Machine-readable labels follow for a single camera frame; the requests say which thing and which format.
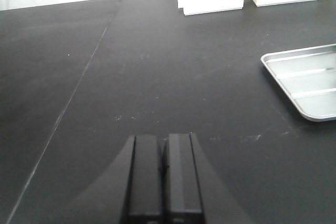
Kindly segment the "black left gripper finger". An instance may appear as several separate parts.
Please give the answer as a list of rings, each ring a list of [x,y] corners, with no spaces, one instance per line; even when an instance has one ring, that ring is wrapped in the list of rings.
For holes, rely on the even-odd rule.
[[[154,135],[130,135],[131,163],[121,223],[162,223],[162,160]]]

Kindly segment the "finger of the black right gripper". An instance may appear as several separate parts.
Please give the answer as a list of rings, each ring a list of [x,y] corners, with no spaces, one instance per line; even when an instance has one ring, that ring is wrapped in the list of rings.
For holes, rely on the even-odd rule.
[[[170,134],[165,146],[164,213],[166,223],[203,223],[191,138]]]

